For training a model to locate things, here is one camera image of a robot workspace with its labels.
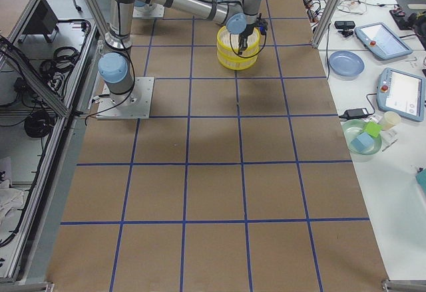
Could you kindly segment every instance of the green cube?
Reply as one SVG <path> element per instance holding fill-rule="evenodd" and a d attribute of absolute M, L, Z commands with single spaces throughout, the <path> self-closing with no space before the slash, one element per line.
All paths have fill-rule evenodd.
<path fill-rule="evenodd" d="M 381 130 L 381 126 L 379 124 L 376 124 L 375 122 L 369 121 L 365 127 L 364 132 L 368 133 L 373 138 L 377 138 L 379 136 Z"/>

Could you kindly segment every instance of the green bowl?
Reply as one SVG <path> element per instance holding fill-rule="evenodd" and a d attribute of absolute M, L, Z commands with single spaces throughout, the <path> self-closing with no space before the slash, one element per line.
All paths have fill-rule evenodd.
<path fill-rule="evenodd" d="M 364 126 L 367 123 L 360 120 L 360 119 L 352 119 L 352 120 L 348 120 L 347 122 L 345 122 L 342 126 L 343 128 L 343 134 L 345 135 L 346 138 L 346 144 L 347 147 L 349 148 L 350 152 L 353 152 L 355 154 L 364 154 L 364 155 L 369 155 L 369 154 L 375 154 L 376 152 L 378 152 L 381 148 L 381 136 L 377 136 L 374 139 L 374 144 L 369 147 L 368 149 L 364 150 L 363 152 L 359 152 L 358 150 L 356 150 L 352 145 L 351 142 L 353 139 L 357 138 L 364 129 Z"/>

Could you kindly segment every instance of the blue tablet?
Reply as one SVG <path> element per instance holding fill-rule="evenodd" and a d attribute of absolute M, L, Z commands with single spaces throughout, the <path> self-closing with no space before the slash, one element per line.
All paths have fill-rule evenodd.
<path fill-rule="evenodd" d="M 373 54 L 383 60 L 410 55 L 413 50 L 383 23 L 374 23 L 354 29 L 358 39 Z"/>
<path fill-rule="evenodd" d="M 383 111 L 395 111 L 402 117 L 423 121 L 425 78 L 386 68 L 377 85 L 377 105 Z"/>

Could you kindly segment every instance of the yellow bucket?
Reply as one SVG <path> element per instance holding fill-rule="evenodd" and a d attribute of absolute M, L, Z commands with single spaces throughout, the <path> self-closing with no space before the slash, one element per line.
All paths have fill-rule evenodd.
<path fill-rule="evenodd" d="M 238 35 L 231 35 L 232 40 L 232 51 L 230 45 L 229 32 L 225 26 L 223 26 L 218 31 L 217 36 L 217 47 L 218 47 L 218 60 L 219 63 L 233 71 L 241 71 L 243 69 L 247 69 L 254 65 L 256 60 L 258 60 L 258 56 L 256 55 L 259 51 L 259 40 L 260 33 L 257 28 L 254 29 L 254 32 L 247 39 L 247 49 L 242 53 L 243 57 L 250 58 L 241 58 L 236 55 L 238 53 Z"/>

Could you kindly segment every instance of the floor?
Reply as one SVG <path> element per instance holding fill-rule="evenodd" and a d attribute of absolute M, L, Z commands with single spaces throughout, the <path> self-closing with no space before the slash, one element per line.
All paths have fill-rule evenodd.
<path fill-rule="evenodd" d="M 151 118 L 90 120 L 47 279 L 55 291 L 379 291 L 386 278 L 302 0 L 265 0 L 245 71 L 218 26 L 135 21 Z"/>

